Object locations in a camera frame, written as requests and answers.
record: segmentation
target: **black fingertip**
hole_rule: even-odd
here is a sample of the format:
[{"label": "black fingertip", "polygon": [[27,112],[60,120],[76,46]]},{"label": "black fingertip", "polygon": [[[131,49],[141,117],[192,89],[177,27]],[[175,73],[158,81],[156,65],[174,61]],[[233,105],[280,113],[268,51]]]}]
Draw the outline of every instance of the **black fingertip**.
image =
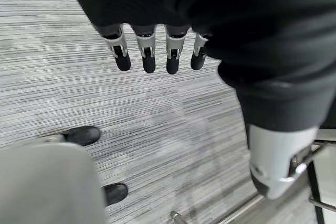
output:
[{"label": "black fingertip", "polygon": [[198,57],[195,56],[195,53],[193,53],[190,61],[190,66],[194,70],[200,70],[204,64],[205,57],[203,55],[198,55]]},{"label": "black fingertip", "polygon": [[115,60],[116,60],[118,68],[121,71],[127,71],[131,68],[131,60],[128,54],[126,55],[126,57],[118,56]]},{"label": "black fingertip", "polygon": [[147,73],[153,73],[155,71],[155,57],[146,56],[146,58],[142,57],[142,65],[143,69]]},{"label": "black fingertip", "polygon": [[167,72],[169,74],[176,74],[179,69],[179,59],[172,57],[172,59],[167,59]]}]

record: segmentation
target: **striped carpet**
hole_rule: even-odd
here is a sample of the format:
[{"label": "striped carpet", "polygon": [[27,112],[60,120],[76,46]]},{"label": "striped carpet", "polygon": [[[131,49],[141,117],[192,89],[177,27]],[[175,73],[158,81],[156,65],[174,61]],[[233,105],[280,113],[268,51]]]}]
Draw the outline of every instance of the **striped carpet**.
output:
[{"label": "striped carpet", "polygon": [[[98,126],[102,137],[87,151],[102,185],[130,189],[106,208],[108,223],[170,223],[172,210],[189,223],[210,223],[255,192],[235,94],[219,79],[218,61],[190,68],[192,31],[171,76],[163,26],[154,74],[143,71],[135,35],[124,28],[128,72],[117,69],[76,0],[0,0],[0,147]],[[314,223],[306,198],[293,201]]]}]

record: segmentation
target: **black fabric sleeve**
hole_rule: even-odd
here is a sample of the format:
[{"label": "black fabric sleeve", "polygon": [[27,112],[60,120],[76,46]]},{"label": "black fabric sleeve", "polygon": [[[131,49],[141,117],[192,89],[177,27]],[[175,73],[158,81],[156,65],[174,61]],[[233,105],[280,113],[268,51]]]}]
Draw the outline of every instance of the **black fabric sleeve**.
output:
[{"label": "black fabric sleeve", "polygon": [[213,34],[207,54],[245,122],[297,131],[322,124],[336,86],[336,0],[165,0]]},{"label": "black fabric sleeve", "polygon": [[78,0],[96,27],[192,24],[212,34],[245,122],[297,131],[322,124],[335,94],[336,0]]}]

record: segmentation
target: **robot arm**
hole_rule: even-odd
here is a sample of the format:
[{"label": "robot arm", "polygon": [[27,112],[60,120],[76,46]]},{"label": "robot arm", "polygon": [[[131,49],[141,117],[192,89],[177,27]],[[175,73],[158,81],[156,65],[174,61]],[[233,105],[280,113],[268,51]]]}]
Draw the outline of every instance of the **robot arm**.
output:
[{"label": "robot arm", "polygon": [[[211,35],[196,41],[192,67],[201,68],[204,55],[222,60],[218,73],[240,101],[258,191],[277,198],[303,172],[300,164],[310,155],[335,94],[336,0],[78,1],[100,35],[111,40],[107,42],[115,47],[122,70],[130,61],[124,40],[123,51],[115,43],[119,37],[111,37],[116,24],[167,24],[171,74],[178,69],[185,36],[171,33],[173,27],[191,25],[199,35]],[[141,32],[135,33],[141,50],[155,48]],[[152,72],[154,53],[149,51],[152,59],[146,60],[144,52],[144,69]]]}]

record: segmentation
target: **person's foot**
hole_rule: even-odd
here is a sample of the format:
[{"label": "person's foot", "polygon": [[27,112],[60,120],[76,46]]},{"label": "person's foot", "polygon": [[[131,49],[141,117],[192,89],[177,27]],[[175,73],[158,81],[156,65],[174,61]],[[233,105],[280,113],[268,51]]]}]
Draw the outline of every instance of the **person's foot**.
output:
[{"label": "person's foot", "polygon": [[104,186],[106,205],[118,203],[128,195],[128,187],[124,183],[115,183]]},{"label": "person's foot", "polygon": [[95,126],[82,126],[61,133],[66,142],[86,146],[95,143],[100,138],[100,130]]}]

